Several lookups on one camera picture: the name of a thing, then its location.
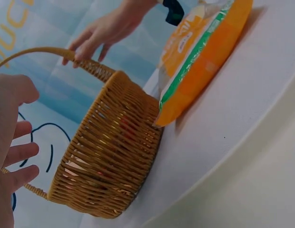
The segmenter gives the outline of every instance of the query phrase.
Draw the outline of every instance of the basket handle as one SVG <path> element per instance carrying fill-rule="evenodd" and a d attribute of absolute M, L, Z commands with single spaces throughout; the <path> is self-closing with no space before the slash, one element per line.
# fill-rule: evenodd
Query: basket handle
<path fill-rule="evenodd" d="M 58 56 L 62 56 L 68 59 L 69 61 L 76 63 L 80 68 L 89 72 L 90 74 L 92 74 L 93 76 L 95 76 L 96 78 L 98 78 L 100 81 L 104 83 L 107 82 L 110 76 L 115 72 L 113 69 L 105 65 L 102 65 L 92 59 L 76 61 L 74 51 L 67 50 L 64 48 L 59 48 L 59 47 L 35 47 L 35 48 L 30 48 L 30 49 L 20 51 L 3 60 L 0 63 L 0 67 L 2 67 L 4 64 L 8 63 L 10 60 L 18 56 L 21 56 L 27 53 L 32 53 L 32 52 L 47 52 L 47 53 L 56 54 Z"/>
<path fill-rule="evenodd" d="M 3 173 L 9 173 L 9 170 L 7 170 L 6 168 L 2 168 L 1 171 Z M 41 196 L 44 199 L 48 200 L 47 193 L 44 192 L 42 189 L 38 189 L 38 188 L 32 186 L 31 184 L 24 184 L 24 187 L 27 188 L 28 190 L 32 191 L 33 193 L 37 194 L 38 196 Z"/>

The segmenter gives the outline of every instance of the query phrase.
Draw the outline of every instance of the wrist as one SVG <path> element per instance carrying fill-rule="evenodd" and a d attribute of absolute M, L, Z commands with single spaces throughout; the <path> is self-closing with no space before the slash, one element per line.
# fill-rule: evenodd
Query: wrist
<path fill-rule="evenodd" d="M 157 0 L 123 0 L 120 7 L 124 12 L 139 14 L 143 17 L 157 3 Z"/>

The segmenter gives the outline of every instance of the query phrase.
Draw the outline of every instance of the hand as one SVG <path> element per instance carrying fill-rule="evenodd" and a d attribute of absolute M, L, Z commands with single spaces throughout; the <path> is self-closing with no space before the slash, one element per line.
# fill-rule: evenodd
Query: hand
<path fill-rule="evenodd" d="M 39 93 L 32 81 L 23 75 L 0 75 L 0 170 L 11 164 L 35 156 L 39 147 L 35 143 L 10 147 L 12 139 L 31 132 L 27 121 L 17 122 L 18 107 L 32 103 Z M 37 166 L 3 174 L 0 171 L 0 227 L 14 227 L 11 195 L 39 173 Z"/>
<path fill-rule="evenodd" d="M 88 25 L 71 43 L 69 49 L 76 51 L 79 48 L 75 59 L 83 60 L 91 59 L 98 47 L 103 45 L 98 59 L 101 62 L 109 48 L 130 35 L 141 23 L 144 15 L 156 4 L 156 0 L 124 0 L 120 7 Z M 67 63 L 68 60 L 63 59 L 62 64 Z"/>

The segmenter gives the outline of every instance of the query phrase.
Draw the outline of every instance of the orange package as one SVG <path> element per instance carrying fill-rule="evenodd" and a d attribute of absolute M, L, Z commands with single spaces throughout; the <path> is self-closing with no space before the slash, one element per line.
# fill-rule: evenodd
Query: orange package
<path fill-rule="evenodd" d="M 180 22 L 159 63 L 159 116 L 156 126 L 176 120 L 229 57 L 253 0 L 201 3 Z"/>

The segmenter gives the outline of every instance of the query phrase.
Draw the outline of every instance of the woven basket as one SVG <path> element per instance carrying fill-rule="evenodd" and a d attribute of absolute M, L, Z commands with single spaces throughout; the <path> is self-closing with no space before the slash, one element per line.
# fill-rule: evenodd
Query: woven basket
<path fill-rule="evenodd" d="M 65 57 L 105 83 L 53 178 L 48 193 L 26 184 L 43 198 L 95 217 L 113 219 L 130 205 L 152 166 L 162 129 L 152 126 L 158 101 L 147 95 L 122 71 L 93 60 L 77 62 L 74 52 L 38 47 L 19 52 L 0 63 L 31 52 Z"/>

